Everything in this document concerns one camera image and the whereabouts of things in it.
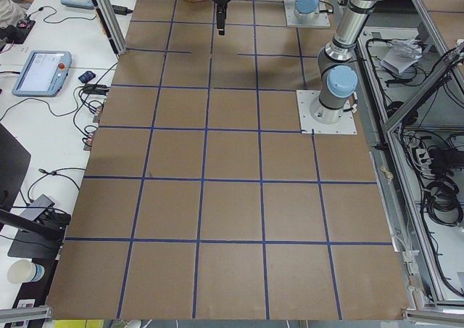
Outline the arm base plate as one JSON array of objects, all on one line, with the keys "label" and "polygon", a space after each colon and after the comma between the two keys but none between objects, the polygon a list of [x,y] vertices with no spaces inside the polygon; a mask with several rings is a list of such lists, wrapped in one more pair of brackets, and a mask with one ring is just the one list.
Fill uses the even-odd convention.
[{"label": "arm base plate", "polygon": [[297,11],[296,0],[284,0],[286,26],[290,28],[329,29],[331,24],[328,14],[321,12],[321,10],[326,9],[326,6],[323,3],[319,3],[319,5],[318,10],[305,14]]},{"label": "arm base plate", "polygon": [[356,135],[356,105],[347,99],[338,110],[325,108],[318,90],[297,90],[297,106],[302,134]]}]

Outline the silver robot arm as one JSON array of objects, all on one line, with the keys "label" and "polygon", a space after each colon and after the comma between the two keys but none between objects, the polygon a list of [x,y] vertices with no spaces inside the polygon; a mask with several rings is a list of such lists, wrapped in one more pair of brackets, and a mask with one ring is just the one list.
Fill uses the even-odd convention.
[{"label": "silver robot arm", "polygon": [[310,105],[310,114],[319,123],[334,124],[358,83],[356,72],[347,65],[356,40],[378,1],[348,0],[347,8],[330,42],[318,55],[323,88]]},{"label": "silver robot arm", "polygon": [[295,0],[294,13],[297,17],[307,17],[318,12],[320,0]]}]

